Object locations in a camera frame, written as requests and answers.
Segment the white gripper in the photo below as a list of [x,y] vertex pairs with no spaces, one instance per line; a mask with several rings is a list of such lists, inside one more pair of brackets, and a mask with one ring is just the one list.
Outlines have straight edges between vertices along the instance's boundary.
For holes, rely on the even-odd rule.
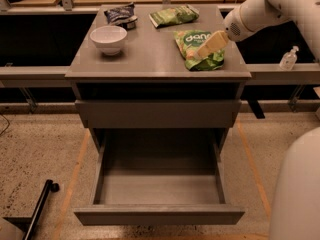
[[225,31],[216,31],[197,49],[196,57],[204,59],[210,54],[227,46],[229,39],[235,42],[243,41],[254,34],[250,28],[249,20],[252,10],[240,5],[230,11],[224,18]]

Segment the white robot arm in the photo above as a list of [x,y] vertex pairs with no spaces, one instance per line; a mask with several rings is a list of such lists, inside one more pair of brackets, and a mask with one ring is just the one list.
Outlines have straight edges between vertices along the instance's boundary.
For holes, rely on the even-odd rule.
[[[247,0],[198,48],[196,56],[242,41],[286,20],[296,23],[309,49],[320,57],[320,0]],[[272,201],[269,240],[320,240],[320,128],[299,137],[283,159]]]

